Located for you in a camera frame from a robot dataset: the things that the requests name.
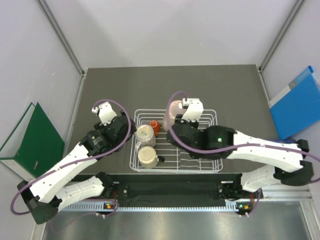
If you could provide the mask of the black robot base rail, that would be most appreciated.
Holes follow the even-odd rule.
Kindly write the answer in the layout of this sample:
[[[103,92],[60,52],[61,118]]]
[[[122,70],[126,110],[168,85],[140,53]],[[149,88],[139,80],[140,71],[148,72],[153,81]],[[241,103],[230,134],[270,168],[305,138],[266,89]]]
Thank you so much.
[[[226,200],[256,199],[245,192],[240,173],[108,174],[121,207],[223,207]]]

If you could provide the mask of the white floral iridescent mug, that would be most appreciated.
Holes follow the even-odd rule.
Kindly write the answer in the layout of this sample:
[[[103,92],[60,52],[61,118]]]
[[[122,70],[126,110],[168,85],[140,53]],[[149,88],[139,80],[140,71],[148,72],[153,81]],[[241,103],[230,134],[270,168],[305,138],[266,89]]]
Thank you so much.
[[[135,137],[137,143],[135,144],[135,151],[138,152],[143,147],[154,147],[156,145],[156,136],[153,128],[148,124],[140,125],[136,132]]]

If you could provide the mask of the pink iridescent mug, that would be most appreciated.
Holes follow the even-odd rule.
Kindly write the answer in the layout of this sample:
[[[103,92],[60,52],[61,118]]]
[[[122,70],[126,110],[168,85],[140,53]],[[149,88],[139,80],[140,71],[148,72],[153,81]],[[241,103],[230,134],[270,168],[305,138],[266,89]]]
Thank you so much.
[[[182,100],[174,100],[170,103],[169,109],[166,111],[165,120],[169,120],[169,123],[173,125],[175,123],[176,115],[183,115],[186,109],[183,108]]]

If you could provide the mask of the cream dimpled mug black handle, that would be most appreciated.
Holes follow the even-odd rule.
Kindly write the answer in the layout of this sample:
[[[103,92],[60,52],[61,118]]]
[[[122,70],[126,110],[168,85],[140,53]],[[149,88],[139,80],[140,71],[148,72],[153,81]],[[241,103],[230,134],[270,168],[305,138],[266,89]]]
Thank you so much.
[[[153,169],[158,163],[165,161],[165,158],[157,155],[156,150],[151,146],[142,147],[137,153],[137,158],[145,169]]]

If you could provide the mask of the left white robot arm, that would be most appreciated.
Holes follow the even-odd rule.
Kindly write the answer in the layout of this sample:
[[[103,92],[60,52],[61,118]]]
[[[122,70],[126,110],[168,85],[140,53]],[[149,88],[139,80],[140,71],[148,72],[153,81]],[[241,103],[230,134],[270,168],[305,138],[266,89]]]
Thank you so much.
[[[122,111],[107,124],[96,123],[60,162],[33,181],[17,185],[20,195],[36,224],[51,220],[69,205],[93,197],[109,198],[114,193],[111,177],[101,171],[92,177],[69,184],[80,172],[104,156],[122,149],[137,128]]]

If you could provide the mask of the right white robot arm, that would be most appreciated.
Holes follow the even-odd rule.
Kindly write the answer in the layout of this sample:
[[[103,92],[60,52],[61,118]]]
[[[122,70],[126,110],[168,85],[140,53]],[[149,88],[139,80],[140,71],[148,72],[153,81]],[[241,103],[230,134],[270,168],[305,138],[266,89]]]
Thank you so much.
[[[197,121],[177,117],[166,134],[167,141],[194,159],[247,160],[263,166],[240,175],[232,191],[245,198],[260,188],[274,184],[304,186],[314,176],[313,164],[305,160],[308,142],[268,141],[230,127],[212,125],[199,128]]]

